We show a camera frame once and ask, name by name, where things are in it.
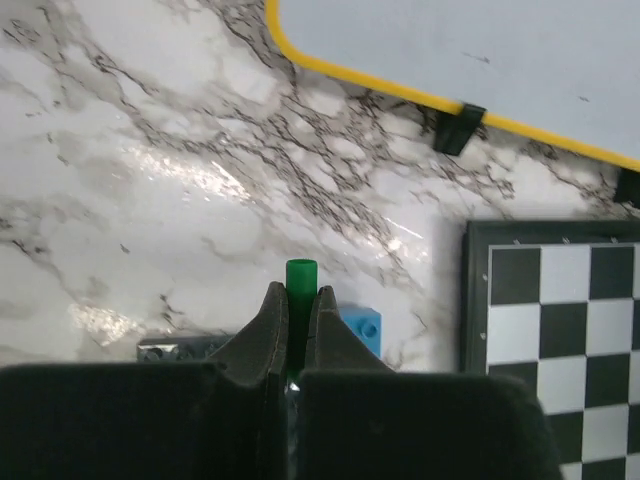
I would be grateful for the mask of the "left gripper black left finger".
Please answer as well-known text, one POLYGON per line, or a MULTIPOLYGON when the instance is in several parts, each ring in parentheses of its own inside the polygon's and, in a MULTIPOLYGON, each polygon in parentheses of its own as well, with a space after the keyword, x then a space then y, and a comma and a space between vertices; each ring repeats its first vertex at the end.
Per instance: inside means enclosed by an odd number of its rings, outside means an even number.
POLYGON ((5 479, 283 479, 287 295, 202 361, 1 371, 5 479))

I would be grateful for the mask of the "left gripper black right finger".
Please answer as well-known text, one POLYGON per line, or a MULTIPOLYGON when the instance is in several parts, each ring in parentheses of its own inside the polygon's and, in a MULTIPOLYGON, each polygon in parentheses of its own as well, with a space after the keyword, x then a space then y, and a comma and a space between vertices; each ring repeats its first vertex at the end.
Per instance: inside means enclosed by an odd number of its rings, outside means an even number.
POLYGON ((486 375, 397 373, 340 318, 331 287, 310 318, 298 382, 301 479, 559 479, 533 393, 486 375))

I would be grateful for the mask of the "green marker cap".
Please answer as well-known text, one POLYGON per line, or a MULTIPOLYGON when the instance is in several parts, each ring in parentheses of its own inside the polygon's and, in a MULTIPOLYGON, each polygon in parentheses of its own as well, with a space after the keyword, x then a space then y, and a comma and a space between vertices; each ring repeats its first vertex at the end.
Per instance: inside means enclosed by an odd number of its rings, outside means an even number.
POLYGON ((289 311, 287 366, 290 378, 297 378, 305 363, 309 322, 317 286, 318 264, 310 259, 286 263, 286 292, 289 311))

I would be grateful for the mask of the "yellow framed whiteboard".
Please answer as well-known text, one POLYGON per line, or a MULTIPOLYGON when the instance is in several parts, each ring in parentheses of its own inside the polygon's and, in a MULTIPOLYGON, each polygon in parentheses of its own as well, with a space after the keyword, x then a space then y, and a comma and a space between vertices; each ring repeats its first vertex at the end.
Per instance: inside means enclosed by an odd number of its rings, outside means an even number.
POLYGON ((265 17, 301 67, 639 166, 635 1, 269 1, 265 17))

